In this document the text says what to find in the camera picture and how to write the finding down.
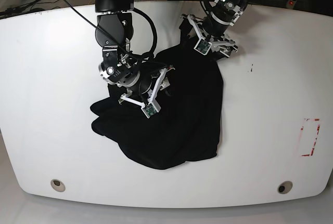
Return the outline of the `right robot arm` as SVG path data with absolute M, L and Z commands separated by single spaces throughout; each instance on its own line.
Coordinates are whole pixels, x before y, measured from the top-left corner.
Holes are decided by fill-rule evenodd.
M 98 67 L 101 78 L 109 85 L 126 89 L 119 103 L 126 101 L 139 106 L 146 117 L 157 114 L 161 107 L 156 97 L 170 85 L 166 74 L 172 67 L 154 60 L 157 30 L 153 21 L 134 7 L 134 0 L 95 0 L 95 11 L 95 39 L 103 56 Z M 147 20 L 153 35 L 151 48 L 141 55 L 131 51 L 133 12 Z

